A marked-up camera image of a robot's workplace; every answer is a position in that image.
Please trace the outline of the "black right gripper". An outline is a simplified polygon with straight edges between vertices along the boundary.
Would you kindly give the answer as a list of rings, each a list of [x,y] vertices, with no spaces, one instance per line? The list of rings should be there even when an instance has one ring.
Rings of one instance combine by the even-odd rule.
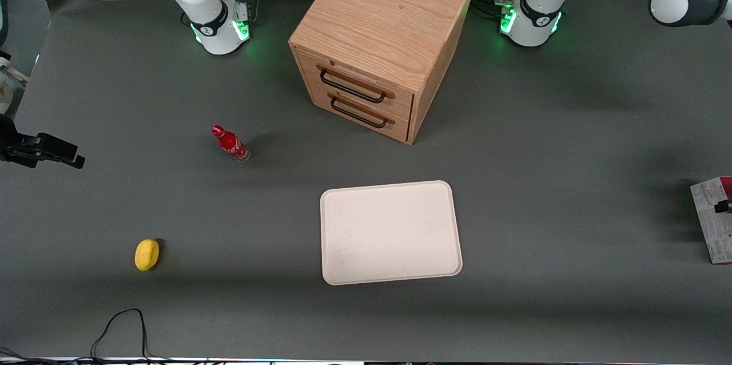
[[[1,116],[1,159],[25,167],[36,167],[38,161],[61,162],[83,169],[86,159],[78,154],[78,146],[47,133],[37,134],[37,157],[33,138],[20,134],[8,116]]]

